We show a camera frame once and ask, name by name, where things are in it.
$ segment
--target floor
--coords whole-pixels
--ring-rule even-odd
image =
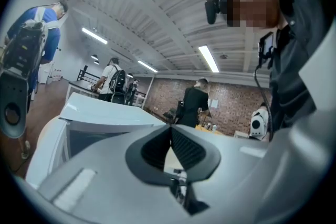
[[[60,80],[49,85],[39,85],[34,101],[31,102],[27,116],[27,139],[30,142],[30,156],[34,153],[38,136],[43,127],[52,118],[59,115],[64,104],[68,89],[68,81]],[[9,168],[20,177],[25,177],[30,158],[23,164],[19,143],[8,138],[0,131],[1,155]]]

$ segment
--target ceiling light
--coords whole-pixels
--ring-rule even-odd
[[[140,63],[141,65],[143,65],[144,67],[147,67],[148,69],[152,70],[153,72],[157,73],[157,71],[154,68],[151,68],[150,66],[146,65],[144,62],[142,61],[138,61],[138,63]]]
[[[212,55],[211,55],[211,52],[209,51],[208,46],[201,46],[201,47],[199,47],[198,49],[199,49],[199,50],[201,51],[201,53],[203,54],[205,60],[207,61],[208,65],[209,65],[210,68],[211,68],[211,71],[212,71],[213,73],[218,73],[218,72],[219,72],[218,67],[217,67],[217,65],[216,65],[216,63],[215,63],[214,58],[213,58]]]
[[[101,37],[97,36],[96,34],[90,32],[89,30],[85,29],[84,27],[82,28],[82,31],[86,34],[88,34],[89,36],[99,40],[100,42],[104,43],[105,45],[107,44],[107,41],[105,39],[102,39]]]

